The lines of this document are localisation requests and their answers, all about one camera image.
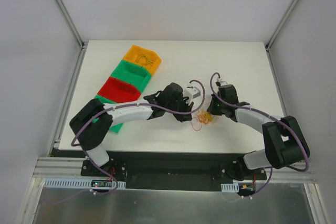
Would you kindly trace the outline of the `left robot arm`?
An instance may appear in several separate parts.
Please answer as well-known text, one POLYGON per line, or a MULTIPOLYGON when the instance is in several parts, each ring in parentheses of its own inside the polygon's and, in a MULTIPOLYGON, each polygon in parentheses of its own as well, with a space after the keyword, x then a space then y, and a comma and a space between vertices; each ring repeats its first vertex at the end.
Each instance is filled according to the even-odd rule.
POLYGON ((162 91, 146 95, 142 99, 120 104, 102 103, 90 100, 69 123, 75 137, 71 146, 80 146, 92 169, 99 176, 112 175, 111 158, 102 142, 110 128, 125 122, 151 120, 173 113, 179 122, 192 119, 193 100, 201 95, 197 87, 188 85, 183 89, 177 83, 170 83, 162 91))

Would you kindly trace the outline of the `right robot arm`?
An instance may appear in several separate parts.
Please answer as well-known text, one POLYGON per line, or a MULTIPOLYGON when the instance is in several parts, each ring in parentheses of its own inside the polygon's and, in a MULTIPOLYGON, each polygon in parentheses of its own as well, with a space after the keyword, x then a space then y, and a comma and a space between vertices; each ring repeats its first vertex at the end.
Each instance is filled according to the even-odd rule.
POLYGON ((217 81, 218 91, 212 94, 207 112, 226 116, 262 134, 264 148, 246 153, 226 168, 227 176, 235 180, 250 178, 262 168, 288 167, 299 172, 309 169, 310 149, 298 121, 293 116, 276 117, 239 102, 232 84, 217 81))

